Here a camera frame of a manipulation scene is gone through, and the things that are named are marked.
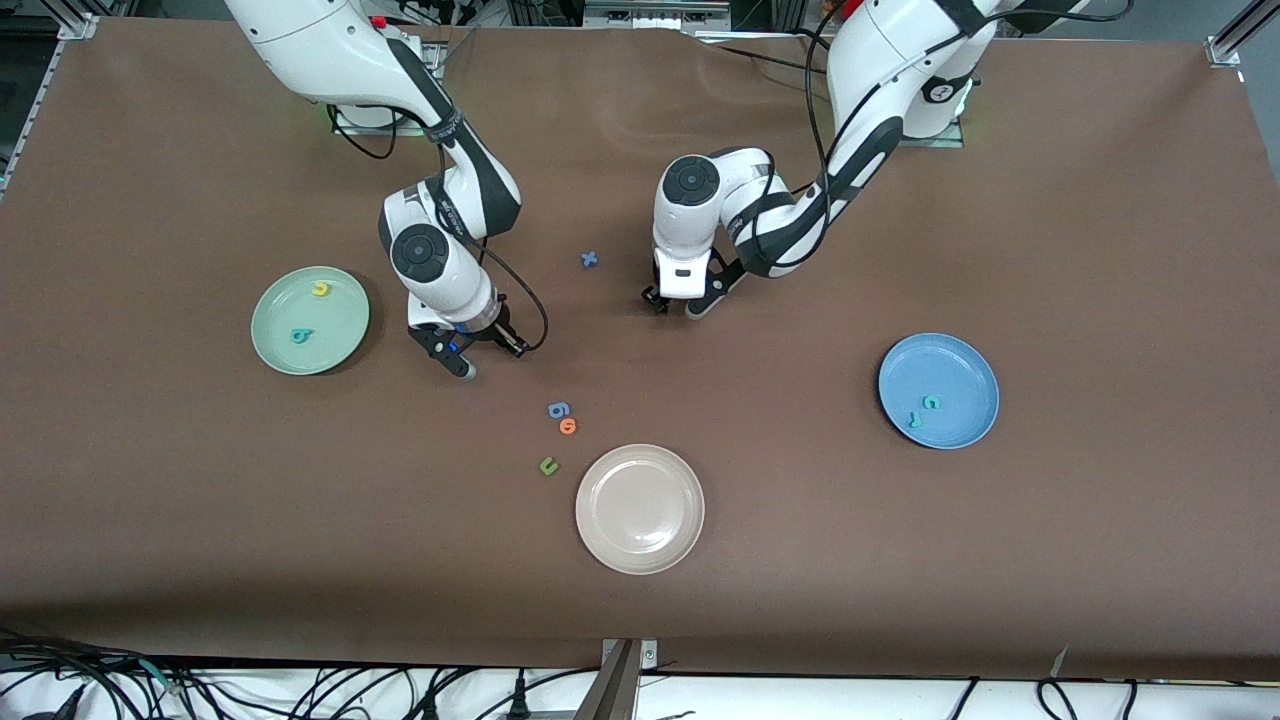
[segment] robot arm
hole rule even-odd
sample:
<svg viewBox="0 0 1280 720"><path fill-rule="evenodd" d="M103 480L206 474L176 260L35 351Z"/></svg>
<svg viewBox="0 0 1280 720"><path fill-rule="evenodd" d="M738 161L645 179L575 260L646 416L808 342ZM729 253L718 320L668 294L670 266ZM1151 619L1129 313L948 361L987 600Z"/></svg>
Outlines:
<svg viewBox="0 0 1280 720"><path fill-rule="evenodd" d="M995 35L982 19L1000 1L974 0L969 18L956 17L954 0L864 3L828 54L827 88L841 131L820 170L826 178L819 174L799 199L759 149L675 160L654 202L655 282L645 299L659 311L671 299L689 300L686 313L696 319L745 273L777 278L804 263L904 136L937 135L955 117ZM972 35L946 44L966 19ZM717 222L733 242L733 263L712 247Z"/></svg>
<svg viewBox="0 0 1280 720"><path fill-rule="evenodd" d="M520 190L398 31L375 29L351 0L228 0L253 49L285 87L332 105L394 108L453 159L448 170L383 202L379 237L410 291L410 334L454 375L462 351L494 341L515 356L504 297L462 246L511 229Z"/></svg>

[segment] black cable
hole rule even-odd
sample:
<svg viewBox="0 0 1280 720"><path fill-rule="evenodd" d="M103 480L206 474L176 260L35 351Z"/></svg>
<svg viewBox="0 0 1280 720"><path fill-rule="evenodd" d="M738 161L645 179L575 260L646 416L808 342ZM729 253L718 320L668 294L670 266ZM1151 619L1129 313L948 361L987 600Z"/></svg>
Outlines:
<svg viewBox="0 0 1280 720"><path fill-rule="evenodd" d="M1062 20L1080 20L1084 23L1110 23L1119 20L1120 18L1129 14L1133 10L1134 0L1125 0L1124 8L1111 13L1110 15L1092 15L1088 13L1065 13L1062 10L1037 10L1034 8L1015 8L1012 10L1005 10L1004 13L996 13L987 18L987 23L996 20L1002 20L1005 18L1011 18L1014 15L1048 15L1051 18L1057 18Z"/></svg>
<svg viewBox="0 0 1280 720"><path fill-rule="evenodd" d="M15 667L13 670L5 670L5 673L13 673L13 671L17 671L17 670L18 669ZM27 675L24 675L23 678L19 678L14 684L12 684L12 685L9 685L9 687L6 687L4 689L0 689L0 697L4 697L5 694L9 693L9 691L17 688L18 685L26 683L27 680L29 680L32 678L44 675L45 673L47 673L47 670L32 670L31 673L27 673Z"/></svg>
<svg viewBox="0 0 1280 720"><path fill-rule="evenodd" d="M385 160L392 156L392 152L396 151L396 136L397 136L397 128L399 128L401 119L396 110L392 110L390 108L387 109L390 110L392 113L392 142L390 145L387 146L387 152L378 155L374 151L365 147L364 145L356 142L355 138L347 135L346 128L338 124L338 108L335 105L325 105L325 111L329 113L329 123L333 126L333 129L338 131L338 135L340 135L343 140L349 142L352 147L360 150L365 155L369 155L374 160Z"/></svg>
<svg viewBox="0 0 1280 720"><path fill-rule="evenodd" d="M559 680L561 678L568 678L570 675L581 675L582 673L595 673L598 670L599 670L599 667L579 667L577 670L564 670L563 673L556 673L554 675L548 675L548 676L545 676L545 678L543 678L540 680L534 680L532 683L529 683L527 685L525 685L525 692L529 692L529 691L536 688L538 685L545 685L547 683L550 683L552 680ZM507 705L515 697L516 697L516 693L511 693L509 696L499 700L498 702L493 703L489 707L489 710L485 710L480 715L476 715L476 720L484 720L485 717L489 716L490 712L500 708L503 705Z"/></svg>
<svg viewBox="0 0 1280 720"><path fill-rule="evenodd" d="M547 316L547 307L543 305L541 299L538 297L538 293L534 292L534 288L529 287L529 283L525 282L525 278L520 277L520 273L517 273L516 270L512 270L511 265L508 265L507 261L502 259L502 256L499 256L493 250L489 250L488 245L481 247L479 243L476 243L475 240L471 240L470 237L465 236L462 237L462 241L477 250L481 250L485 255L493 258L493 261L497 263L499 266L502 266L502 269L506 270L508 275L511 275L511 279L516 281L516 284L518 284L520 288L525 291L525 295L527 295L529 299L534 301L534 306L538 307L538 314L541 315L543 318L543 336L538 338L538 342L530 345L525 350L525 352L532 352L534 350L541 347L543 343L547 342L548 333L550 333L552 331L552 322Z"/></svg>
<svg viewBox="0 0 1280 720"><path fill-rule="evenodd" d="M356 701L358 701L361 697L364 697L365 693L367 693L369 691L371 691L371 689L376 688L378 685L385 683L387 680L390 680L396 675L401 675L401 674L403 674L403 675L407 676L408 675L408 669L407 667L401 667L398 670L392 670L390 673L383 675L381 678L378 678L372 683L369 683L360 692L357 692L357 693L352 694L351 697L348 697L347 702L339 705L338 710L334 711L334 714L332 716L332 720L339 720L342 717L343 712L346 712L348 707L351 707Z"/></svg>
<svg viewBox="0 0 1280 720"><path fill-rule="evenodd" d="M836 13L838 13L840 9L845 6L846 3L849 3L849 0L838 0L837 3L832 4L831 10L828 10L827 14L823 15L822 20L818 23L818 27L813 31L814 35L820 36L822 31L826 29L827 23L831 22L831 18L833 18ZM813 254L818 251L818 247L822 245L823 240L826 240L827 228L831 227L831 182L828 179L829 173L827 173L827 158L829 156L829 151L824 150L822 146L822 132L819 132L818 129L818 114L813 109L813 73L814 73L813 55L817 47L818 47L817 42L810 42L809 50L805 53L804 99L805 99L805 108L809 111L809 129L813 133L814 147L818 151L818 173L819 173L819 179L822 181L822 195L823 195L823 201L827 204L827 209L823 214L822 229L818 232L818 240L814 241L813 247L810 247L809 251L805 252L804 256L800 258L799 260L795 260L794 263L787 263L785 265L778 265L778 263L774 263L774 266L792 268L812 258ZM867 100L870 99L872 94L874 94L878 86L873 87L872 91L863 97L861 102L859 102L858 106L854 109L854 111L849 114L849 120L851 120L858 114L858 110L861 109L861 106L867 102ZM845 122L846 127L849 124L849 120ZM832 140L832 149L835 149L835 142L840 140L840 135L841 133L836 133L836 137ZM773 155L768 151L765 151L765 155L769 158L769 167L767 170L769 174L769 179L765 181L764 190L760 191L762 201L764 200L765 196L769 195L769 190L773 188L773 177L774 177L773 170L776 168L776 163L773 161ZM751 218L751 234L755 237L759 237L760 215L763 215L763 213L756 213L755 217Z"/></svg>
<svg viewBox="0 0 1280 720"><path fill-rule="evenodd" d="M1064 720L1061 716L1059 716L1059 714L1048 708L1048 702L1044 700L1044 688L1053 688L1055 691L1057 691L1057 697L1062 698L1062 705L1066 706L1066 712L1071 717L1071 720L1080 720L1075 715L1075 707L1071 706L1071 701L1066 698L1066 691L1064 691L1062 685L1057 684L1057 680L1052 678L1046 678L1036 683L1036 700L1039 701L1041 708L1044 711L1044 715L1048 715L1053 720Z"/></svg>
<svg viewBox="0 0 1280 720"><path fill-rule="evenodd" d="M951 717L947 720L960 720L960 714L964 712L964 705L969 702L969 696L973 694L973 689L978 687L978 676L974 675L969 678L969 684L965 687L964 692L960 693L960 701L956 702L956 708L951 711Z"/></svg>
<svg viewBox="0 0 1280 720"><path fill-rule="evenodd" d="M722 45L717 45L717 47L719 47L721 50L723 50L726 53L732 53L735 55L742 55L744 58L753 58L755 60L764 60L765 63L776 63L778 65L786 65L788 68L796 68L797 70L805 69L805 67L801 65L800 63L794 63L791 60L783 60L781 58L771 58L768 55L760 55L759 53L751 53L749 50L739 50L737 47L724 47ZM819 74L819 76L827 74L827 70L818 70L818 69L815 69L813 72L815 74Z"/></svg>
<svg viewBox="0 0 1280 720"><path fill-rule="evenodd" d="M818 35L817 32L814 32L814 31L812 31L809 28L805 28L805 27L792 28L792 29L787 31L787 35L803 35L803 36L808 37L809 40L817 42L818 45L822 45L823 50L831 50L831 44L827 42L827 40L824 37L822 37L820 35Z"/></svg>
<svg viewBox="0 0 1280 720"><path fill-rule="evenodd" d="M792 31L792 32L796 32L797 35L805 35L805 36L809 36L812 40L815 40L815 42L810 42L809 44L809 49L805 53L805 61L804 61L804 65L803 65L803 69L805 70L804 94L805 94L805 108L806 108L806 110L809 113L809 129L813 133L814 146L815 146L815 149L818 151L818 172L820 173L819 174L819 181L820 181L820 184L822 184L822 193L823 193L823 201L826 202L826 210L823 211L822 229L818 231L818 238L814 241L813 246L804 254L804 256L801 256L800 259L794 260L791 263L774 263L773 264L774 268L794 268L796 265L800 265L801 263L804 263L809 258L813 258L814 252L818 251L818 247L820 247L822 243L823 243L823 241L827 238L827 231L831 229L831 223L832 223L832 217L831 217L831 181L829 181L829 173L827 172L827 167L831 163L831 156L835 152L836 146L840 142L840 138L844 137L845 131L849 128L851 120L855 117L858 117L859 110L861 110L863 106L867 104L867 101L870 100L872 96L876 94L876 91L878 91L882 87L881 83L877 83L877 85L872 86L872 88L867 92L867 95L863 96L863 99L858 102L858 105L849 114L849 117L845 118L845 122L841 124L840 129L836 132L836 136L832 138L831 145L824 149L823 143L822 143L822 133L818 129L818 117L817 117L817 113L814 111L814 108L813 108L813 97L814 97L813 96L813 76L815 73L818 73L818 74L824 74L824 73L820 73L820 70L815 70L813 68L813 56L814 56L814 49L820 44L820 42L817 42L817 41L820 41L820 38L822 38L822 31L826 29L826 27L831 22L831 19L836 15L836 13L840 12L841 8L845 6L845 4L847 1L849 0L838 0L837 3L835 3L832 5L831 10L828 10L823 15L822 20L818 23L818 27L814 28L813 31L804 29L803 32L800 32L799 28L796 31ZM1134 4L1134 0L1126 0L1125 1L1125 6L1123 9L1117 10L1117 12L1110 14L1110 15L1091 15L1091 14L1084 14L1084 13L1065 13L1065 12L1059 12L1059 10L1015 9L1015 10L1007 10L1005 13L996 13L995 15L988 17L986 19L986 22L983 23L983 26L986 26L987 23L992 23L992 22L1000 20L1000 19L1007 18L1010 15L1020 15L1020 14L1052 15L1052 17L1061 18L1061 19L1084 20L1084 22L1094 22L1094 23L1112 22L1112 20L1119 20L1120 18L1125 17L1126 14L1129 14L1129 12L1133 10L1133 4ZM964 37L965 37L965 35L963 32L956 33L956 35L954 35L954 36L943 40L942 42L938 42L933 47L929 47L928 50L925 50L924 55L925 56L932 55L933 53L937 53L938 50L942 50L943 47L947 47L948 45L951 45L954 42L959 42ZM722 47L722 50L731 50L731 51L735 51L735 53L739 53L739 54L744 54L745 53L745 51L732 50L731 47ZM791 64L791 63L786 63L786 61L782 61L782 63L783 64ZM765 152L765 155L769 156L769 165L768 165L769 179L764 183L764 190L760 192L760 199L762 200L769 193L769 190L772 190L772 187L773 187L773 170L774 170L774 167L776 167L774 161L773 161L773 155L769 155L768 152ZM791 191L791 195L797 195L800 191L808 190L812 186L813 186L813 183L809 183L809 186L804 186L801 188ZM754 236L759 234L759 220L760 220L760 215L762 214L763 213L758 213L755 217L751 218L751 234L754 234Z"/></svg>
<svg viewBox="0 0 1280 720"><path fill-rule="evenodd" d="M372 667L360 667L360 669L357 669L356 671L353 671L353 673L352 673L351 675L347 675L346 678L343 678L343 679L338 680L337 683L334 683L333 685L330 685L330 687L329 687L329 689L326 689L325 692L320 693L320 696L319 696L319 697L314 698L314 700L311 701L311 705L310 705L310 706L307 706L307 711L306 711L306 712L303 712L303 714L302 714L302 715L301 715L300 717L302 717L302 719L305 719L305 720L310 720L310 719L311 719L311 714L312 714L312 712L315 712L316 710L319 710L319 708L320 708L320 703L321 703L321 702L324 702L324 698L326 698L326 697L332 696L332 694L334 693L334 691L337 691L337 689L338 689L338 688L340 688L342 685L344 685L344 684L349 683L351 680L355 680L355 679L356 679L356 678L358 678L360 675L364 675L365 673L369 673L369 671L371 671L371 670L372 670ZM332 673L332 674L329 675L329 678L333 678L333 676L334 676L334 675L337 675L337 674L338 674L338 670L334 670L334 671L333 671L333 673ZM294 710L293 710L293 712L297 712L297 706L294 706Z"/></svg>
<svg viewBox="0 0 1280 720"><path fill-rule="evenodd" d="M422 714L428 719L435 717L436 696L439 696L444 691L444 688L456 683L460 678L470 675L476 670L479 670L479 667L457 667L453 670L451 675L445 676L443 680L439 680L440 674L444 671L444 667L438 667L435 673L431 674L431 682L428 684L426 693L422 696L422 700L417 701L416 703L412 705L412 707L410 707L403 720L416 720L419 714Z"/></svg>
<svg viewBox="0 0 1280 720"><path fill-rule="evenodd" d="M228 689L223 688L218 683L210 683L207 680L202 680L202 682L205 682L211 689L218 691L219 693L223 694L223 697L225 697L227 700L234 702L236 705L238 705L241 707L248 707L250 710L257 710L257 711L261 711L261 712L268 712L270 715L278 715L280 717L288 717L289 716L289 711L288 710L280 710L279 707L270 707L268 705L261 705L261 703L257 703L257 702L252 702L252 701L248 701L248 700L244 700L242 697L237 697L237 696L232 694Z"/></svg>
<svg viewBox="0 0 1280 720"><path fill-rule="evenodd" d="M1120 720L1129 720L1129 714L1133 712L1133 703L1138 700L1138 680L1125 680L1129 685L1129 698L1124 702L1124 711L1120 712Z"/></svg>

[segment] white plate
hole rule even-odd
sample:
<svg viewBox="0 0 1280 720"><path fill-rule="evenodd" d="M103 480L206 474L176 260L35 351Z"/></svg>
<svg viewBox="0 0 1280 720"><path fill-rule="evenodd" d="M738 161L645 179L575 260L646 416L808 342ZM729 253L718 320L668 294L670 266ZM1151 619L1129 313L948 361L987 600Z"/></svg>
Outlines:
<svg viewBox="0 0 1280 720"><path fill-rule="evenodd" d="M703 487L675 452L625 445L595 461L577 488L577 532L618 573L652 575L684 560L703 532Z"/></svg>

